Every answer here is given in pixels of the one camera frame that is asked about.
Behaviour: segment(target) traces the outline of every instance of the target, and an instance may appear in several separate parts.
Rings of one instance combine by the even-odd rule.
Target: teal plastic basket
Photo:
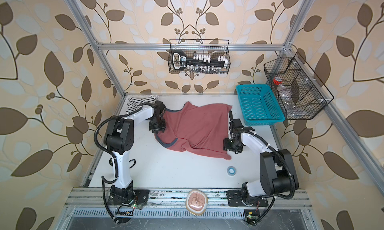
[[[236,91],[246,125],[273,125],[285,120],[277,99],[267,84],[238,85]]]

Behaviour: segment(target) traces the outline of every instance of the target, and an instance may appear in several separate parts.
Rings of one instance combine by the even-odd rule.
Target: black loop
[[[133,165],[132,166],[130,166],[129,168],[132,168],[133,166],[135,166],[136,165],[136,159],[132,159],[132,160],[130,160],[129,162],[131,162],[131,161],[135,161],[134,163],[133,163]]]

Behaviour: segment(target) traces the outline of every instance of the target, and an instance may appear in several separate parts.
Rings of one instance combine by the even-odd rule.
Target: wall-mounted wire basket
[[[228,74],[229,40],[170,39],[168,66],[171,74]]]
[[[330,103],[334,96],[313,71],[309,76],[300,64],[302,58],[281,57],[264,64],[268,85],[271,87],[286,119],[313,119]],[[328,91],[324,96],[318,87]]]

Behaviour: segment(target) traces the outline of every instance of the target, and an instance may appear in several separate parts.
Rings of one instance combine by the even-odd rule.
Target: striped cloth
[[[130,113],[140,108],[142,104],[145,102],[154,103],[158,99],[159,99],[158,95],[151,95],[147,98],[129,98],[127,103],[128,104],[127,113]]]

